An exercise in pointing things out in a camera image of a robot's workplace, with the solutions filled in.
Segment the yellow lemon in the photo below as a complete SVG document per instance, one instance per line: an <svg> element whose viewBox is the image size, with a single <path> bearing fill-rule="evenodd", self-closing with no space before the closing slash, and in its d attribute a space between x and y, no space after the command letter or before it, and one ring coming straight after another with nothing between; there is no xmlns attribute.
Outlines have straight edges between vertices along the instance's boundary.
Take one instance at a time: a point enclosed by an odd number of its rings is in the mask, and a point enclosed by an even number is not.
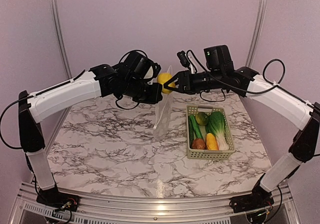
<svg viewBox="0 0 320 224"><path fill-rule="evenodd" d="M160 73L157 77L157 82L162 85L162 93L170 94L172 90L166 89L164 84L172 78L170 73Z"/></svg>

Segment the green white bok choy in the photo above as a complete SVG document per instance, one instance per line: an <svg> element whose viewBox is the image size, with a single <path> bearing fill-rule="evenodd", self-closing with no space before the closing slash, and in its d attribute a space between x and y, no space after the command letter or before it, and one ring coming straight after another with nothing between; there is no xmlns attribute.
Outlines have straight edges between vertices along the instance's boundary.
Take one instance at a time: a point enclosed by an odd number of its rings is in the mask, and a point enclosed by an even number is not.
<svg viewBox="0 0 320 224"><path fill-rule="evenodd" d="M226 123L225 117L220 111L214 111L209 115L208 124L205 126L206 132L213 134L216 138L219 150L229 150L225 139Z"/></svg>

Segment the clear zip top bag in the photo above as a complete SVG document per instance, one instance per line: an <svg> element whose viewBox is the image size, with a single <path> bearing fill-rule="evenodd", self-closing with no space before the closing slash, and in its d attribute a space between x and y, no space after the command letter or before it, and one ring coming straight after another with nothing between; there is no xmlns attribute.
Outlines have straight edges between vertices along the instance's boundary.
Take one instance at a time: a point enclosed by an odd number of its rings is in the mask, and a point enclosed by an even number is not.
<svg viewBox="0 0 320 224"><path fill-rule="evenodd" d="M163 94L163 99L155 106L155 124L153 136L155 140L163 140L169 130L171 120L173 94Z"/></svg>

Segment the yellow orange mango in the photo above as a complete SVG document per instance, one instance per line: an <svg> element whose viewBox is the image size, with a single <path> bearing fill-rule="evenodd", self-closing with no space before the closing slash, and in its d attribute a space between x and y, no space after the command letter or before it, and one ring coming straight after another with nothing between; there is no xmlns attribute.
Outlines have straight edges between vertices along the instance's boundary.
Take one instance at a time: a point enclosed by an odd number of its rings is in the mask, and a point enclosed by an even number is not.
<svg viewBox="0 0 320 224"><path fill-rule="evenodd" d="M206 146L207 146L206 148L208 150L213 150L213 151L219 150L218 142L212 133L208 133L206 135L205 144L206 144Z"/></svg>

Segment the yellow green lime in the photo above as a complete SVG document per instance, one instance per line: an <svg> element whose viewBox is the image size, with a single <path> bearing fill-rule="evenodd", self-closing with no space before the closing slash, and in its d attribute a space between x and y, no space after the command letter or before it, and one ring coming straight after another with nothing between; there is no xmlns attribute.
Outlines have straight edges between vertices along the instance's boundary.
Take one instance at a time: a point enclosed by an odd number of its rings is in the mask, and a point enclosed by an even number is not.
<svg viewBox="0 0 320 224"><path fill-rule="evenodd" d="M205 112L198 112L195 115L196 122L199 126L206 126L209 123L209 116Z"/></svg>

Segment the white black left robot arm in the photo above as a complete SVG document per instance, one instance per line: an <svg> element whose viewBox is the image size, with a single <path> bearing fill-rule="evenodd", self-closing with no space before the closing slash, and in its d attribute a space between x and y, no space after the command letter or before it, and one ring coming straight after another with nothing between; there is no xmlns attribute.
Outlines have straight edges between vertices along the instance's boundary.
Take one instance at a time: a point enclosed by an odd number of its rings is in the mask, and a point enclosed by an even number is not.
<svg viewBox="0 0 320 224"><path fill-rule="evenodd" d="M162 100L162 85L153 79L160 70L160 65L144 52L133 50L114 66L101 64L47 89L19 94L20 144L40 187L39 203L58 207L68 201L76 205L78 200L77 196L58 190L47 160L41 122L75 104L108 95L114 95L117 100L128 96L137 104L156 104Z"/></svg>

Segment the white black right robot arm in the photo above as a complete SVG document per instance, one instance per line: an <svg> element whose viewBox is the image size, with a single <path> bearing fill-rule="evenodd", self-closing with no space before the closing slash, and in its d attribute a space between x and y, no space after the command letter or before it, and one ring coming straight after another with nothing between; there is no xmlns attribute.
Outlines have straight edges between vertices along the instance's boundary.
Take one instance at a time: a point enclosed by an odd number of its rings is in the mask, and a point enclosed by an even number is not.
<svg viewBox="0 0 320 224"><path fill-rule="evenodd" d="M235 69L226 45L205 48L204 55L203 72L180 71L165 82L164 88L189 95L213 89L233 91L266 105L298 128L288 153L260 177L250 194L231 198L229 205L234 212L241 212L273 204L272 191L315 156L320 105L297 97L249 67Z"/></svg>

